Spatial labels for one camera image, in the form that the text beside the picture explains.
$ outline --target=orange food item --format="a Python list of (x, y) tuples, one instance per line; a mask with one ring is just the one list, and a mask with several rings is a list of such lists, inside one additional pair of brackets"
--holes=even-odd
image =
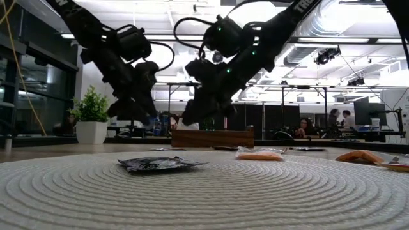
[(352, 151), (352, 152), (349, 152), (347, 154), (343, 154), (337, 157), (336, 160), (348, 162), (348, 161), (356, 160), (358, 158), (367, 160), (368, 162), (371, 162), (371, 163), (379, 164), (383, 162), (382, 158), (376, 156), (375, 154), (367, 150), (355, 150), (355, 151)]
[(283, 160), (278, 153), (240, 153), (237, 156), (240, 160)]
[(386, 168), (391, 169), (391, 170), (393, 170), (393, 171), (409, 172), (409, 165), (403, 165), (403, 164), (380, 164), (379, 166), (386, 167)]

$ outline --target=window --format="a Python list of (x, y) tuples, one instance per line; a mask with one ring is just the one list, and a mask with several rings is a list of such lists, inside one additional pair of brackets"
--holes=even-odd
[(7, 59), (0, 57), (0, 80), (6, 80)]
[[(47, 135), (52, 135), (55, 125), (64, 122), (69, 104), (65, 101), (28, 93), (37, 116), (40, 118)], [(17, 100), (16, 129), (19, 134), (41, 134), (37, 119), (30, 107), (25, 91), (19, 91)]]
[(0, 86), (0, 135), (11, 133), (13, 108), (4, 101), (5, 87)]
[(75, 74), (68, 73), (32, 56), (21, 57), (21, 71), (26, 87), (49, 95), (73, 96)]
[(308, 118), (313, 123), (313, 125), (315, 125), (314, 124), (314, 114), (313, 113), (300, 113), (300, 119), (301, 118)]
[(325, 117), (325, 114), (315, 114), (315, 125), (321, 128), (325, 128), (325, 120), (328, 119)]
[(5, 90), (6, 89), (4, 87), (0, 86), (0, 102), (4, 101), (4, 91)]

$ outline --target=potted plant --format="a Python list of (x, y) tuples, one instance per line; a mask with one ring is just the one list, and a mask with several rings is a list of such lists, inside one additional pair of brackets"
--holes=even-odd
[(90, 86), (83, 100), (73, 99), (70, 113), (77, 119), (77, 140), (80, 144), (102, 144), (108, 128), (108, 99)]

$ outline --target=spotlight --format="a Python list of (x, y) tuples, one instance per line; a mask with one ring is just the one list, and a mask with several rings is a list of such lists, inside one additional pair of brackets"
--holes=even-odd
[(356, 80), (352, 80), (352, 81), (348, 82), (348, 84), (346, 86), (361, 86), (361, 85), (364, 85), (364, 84), (365, 84), (364, 78), (360, 77), (360, 78), (358, 78)]
[(314, 60), (317, 65), (325, 65), (333, 60), (336, 56), (341, 55), (341, 50), (338, 48), (329, 48), (318, 53), (318, 57)]
[(212, 61), (216, 64), (221, 63), (223, 61), (223, 55), (216, 51), (215, 54), (213, 54)]

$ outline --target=wooden block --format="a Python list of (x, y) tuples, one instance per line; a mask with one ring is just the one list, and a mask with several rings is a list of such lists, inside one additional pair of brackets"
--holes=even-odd
[(172, 147), (245, 146), (254, 147), (254, 130), (249, 131), (204, 131), (173, 130)]

